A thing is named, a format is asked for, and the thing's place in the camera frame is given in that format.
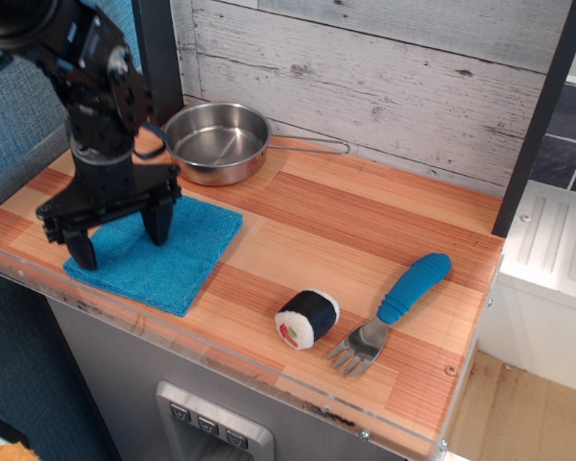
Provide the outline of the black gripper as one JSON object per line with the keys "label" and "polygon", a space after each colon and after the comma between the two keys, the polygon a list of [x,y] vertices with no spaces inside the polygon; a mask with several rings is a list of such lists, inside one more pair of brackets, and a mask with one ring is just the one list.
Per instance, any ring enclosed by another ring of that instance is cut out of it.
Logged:
{"label": "black gripper", "polygon": [[109,163],[91,163],[73,149],[75,175],[36,216],[50,242],[64,244],[77,264],[97,269],[88,230],[139,211],[148,236],[160,246],[167,240],[180,197],[175,164],[135,164],[131,154]]}

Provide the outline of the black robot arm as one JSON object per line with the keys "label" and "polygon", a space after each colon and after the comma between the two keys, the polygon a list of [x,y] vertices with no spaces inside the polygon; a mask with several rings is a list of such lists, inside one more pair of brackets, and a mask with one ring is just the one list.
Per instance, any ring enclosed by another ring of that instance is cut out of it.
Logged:
{"label": "black robot arm", "polygon": [[75,175],[36,211],[47,239],[94,270],[88,230],[138,212],[151,240],[163,244],[180,169],[132,160],[154,103],[123,32],[89,1],[0,1],[0,51],[0,68],[15,56],[35,64],[67,111]]}

